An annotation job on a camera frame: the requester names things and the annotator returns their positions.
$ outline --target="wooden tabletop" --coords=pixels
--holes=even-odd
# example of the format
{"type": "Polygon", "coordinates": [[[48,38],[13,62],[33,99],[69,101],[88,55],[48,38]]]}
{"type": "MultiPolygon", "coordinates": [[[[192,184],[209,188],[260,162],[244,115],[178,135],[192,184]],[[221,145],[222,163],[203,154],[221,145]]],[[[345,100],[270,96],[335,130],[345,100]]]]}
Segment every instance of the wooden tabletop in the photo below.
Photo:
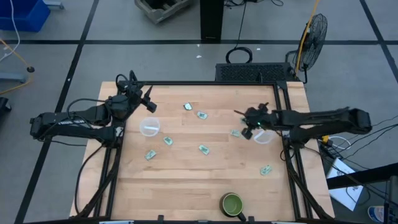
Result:
{"type": "MultiPolygon", "coordinates": [[[[288,88],[292,109],[308,112],[302,83],[288,83],[288,88]]],[[[99,98],[115,94],[114,82],[104,82],[99,98]]],[[[284,108],[281,91],[280,98],[284,108]]],[[[245,216],[254,216],[257,221],[294,220],[286,166],[279,157],[280,137],[260,145],[230,135],[232,129],[244,127],[241,116],[233,110],[244,112],[266,102],[269,109],[276,109],[272,87],[154,86],[151,99],[157,104],[154,114],[140,106],[127,121],[112,219],[156,220],[164,215],[165,220],[237,220],[225,217],[218,207],[223,194],[234,192],[244,201],[245,216]],[[188,102],[192,111],[183,108],[188,102]],[[198,111],[207,113],[208,118],[199,119],[198,111]],[[139,123],[147,116],[160,120],[160,132],[154,137],[145,137],[139,131],[139,123]],[[164,143],[166,136],[173,139],[172,146],[164,143]],[[199,150],[201,144],[210,149],[207,156],[199,150]],[[147,161],[144,156],[150,150],[157,154],[147,161]],[[272,171],[262,176],[260,168],[266,165],[272,171]]],[[[99,145],[89,140],[85,159],[99,145]]],[[[315,140],[307,146],[318,149],[315,140]]],[[[82,172],[80,209],[98,188],[104,152],[97,153],[82,172]]],[[[334,216],[319,155],[302,149],[302,160],[309,191],[334,216]]],[[[298,196],[304,217],[300,192],[298,196]]],[[[105,193],[101,214],[107,198],[105,193]]]]}

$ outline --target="green mug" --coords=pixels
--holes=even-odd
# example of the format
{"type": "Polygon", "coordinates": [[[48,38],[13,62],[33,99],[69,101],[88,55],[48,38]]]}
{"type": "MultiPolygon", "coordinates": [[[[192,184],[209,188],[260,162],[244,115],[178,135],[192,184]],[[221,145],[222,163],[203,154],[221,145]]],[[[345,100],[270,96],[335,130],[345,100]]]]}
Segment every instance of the green mug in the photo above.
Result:
{"type": "Polygon", "coordinates": [[[224,194],[220,199],[220,210],[227,217],[238,217],[242,222],[246,221],[243,215],[243,201],[236,193],[224,194]]]}

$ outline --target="electric fan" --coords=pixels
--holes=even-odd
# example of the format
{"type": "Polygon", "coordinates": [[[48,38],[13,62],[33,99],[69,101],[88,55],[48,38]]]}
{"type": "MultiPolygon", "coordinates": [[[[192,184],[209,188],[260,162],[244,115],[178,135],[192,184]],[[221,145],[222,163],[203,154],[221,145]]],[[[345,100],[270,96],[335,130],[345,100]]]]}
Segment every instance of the electric fan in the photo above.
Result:
{"type": "Polygon", "coordinates": [[[285,62],[288,61],[289,55],[294,54],[292,63],[295,67],[291,67],[290,72],[296,79],[298,79],[296,74],[300,70],[305,74],[304,83],[307,83],[307,70],[312,68],[313,64],[317,61],[325,42],[327,28],[328,21],[324,15],[317,14],[313,16],[312,20],[310,20],[307,33],[304,30],[301,37],[300,45],[303,42],[301,51],[299,45],[297,50],[287,52],[285,62]]]}

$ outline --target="clear plastic cup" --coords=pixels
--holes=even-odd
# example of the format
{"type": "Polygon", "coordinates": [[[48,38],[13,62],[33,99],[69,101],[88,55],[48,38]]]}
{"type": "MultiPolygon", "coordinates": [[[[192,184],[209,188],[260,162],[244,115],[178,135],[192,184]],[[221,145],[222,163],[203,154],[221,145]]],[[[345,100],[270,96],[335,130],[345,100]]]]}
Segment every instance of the clear plastic cup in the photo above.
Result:
{"type": "Polygon", "coordinates": [[[145,118],[139,124],[141,134],[147,137],[155,136],[160,130],[160,122],[157,118],[145,118]]]}
{"type": "Polygon", "coordinates": [[[253,135],[253,140],[258,144],[268,144],[275,137],[275,132],[271,130],[258,129],[258,131],[253,133],[253,135]]]}

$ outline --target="blue bin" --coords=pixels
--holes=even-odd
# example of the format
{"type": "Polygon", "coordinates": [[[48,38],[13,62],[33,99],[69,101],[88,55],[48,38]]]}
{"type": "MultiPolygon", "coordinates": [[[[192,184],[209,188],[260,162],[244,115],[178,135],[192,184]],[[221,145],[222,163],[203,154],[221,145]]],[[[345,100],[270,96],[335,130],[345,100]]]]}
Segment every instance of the blue bin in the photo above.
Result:
{"type": "MultiPolygon", "coordinates": [[[[50,15],[43,0],[12,0],[18,31],[38,32],[50,15]]],[[[14,30],[10,0],[0,0],[0,29],[14,30]]]]}

